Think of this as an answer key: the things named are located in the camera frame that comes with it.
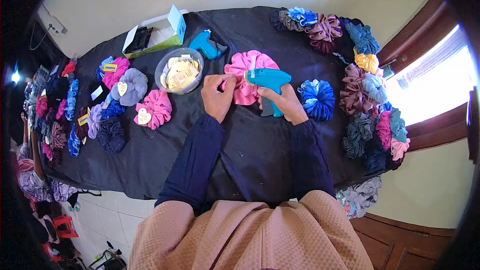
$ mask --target white tile floor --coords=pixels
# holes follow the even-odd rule
[[[155,200],[131,199],[121,192],[101,193],[100,197],[80,194],[79,212],[70,212],[68,203],[62,203],[64,214],[73,218],[73,225],[79,235],[71,241],[81,252],[86,266],[95,260],[96,255],[108,249],[107,241],[115,249],[120,249],[128,261],[137,225],[152,213],[155,204]]]

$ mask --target yellow scrunchie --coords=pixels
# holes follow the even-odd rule
[[[379,65],[378,58],[375,54],[357,54],[355,47],[353,47],[353,53],[355,54],[355,63],[358,67],[375,74]]]

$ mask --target wire basket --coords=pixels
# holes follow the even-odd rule
[[[49,80],[50,72],[42,65],[37,70],[35,74],[35,81],[32,85],[32,92],[30,93],[30,98],[28,99],[28,103],[31,105],[35,105],[37,103],[37,97],[42,93],[43,89]]]

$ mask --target wooden door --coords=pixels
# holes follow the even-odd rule
[[[455,231],[408,224],[370,213],[350,222],[378,270],[432,269]]]

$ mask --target navy sleeve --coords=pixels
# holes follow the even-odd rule
[[[335,197],[324,142],[314,120],[293,126],[291,139],[293,192],[297,199],[312,190],[321,190]]]
[[[155,207],[165,201],[183,201],[200,208],[219,156],[224,131],[220,123],[203,114],[190,129],[183,149],[173,164]]]

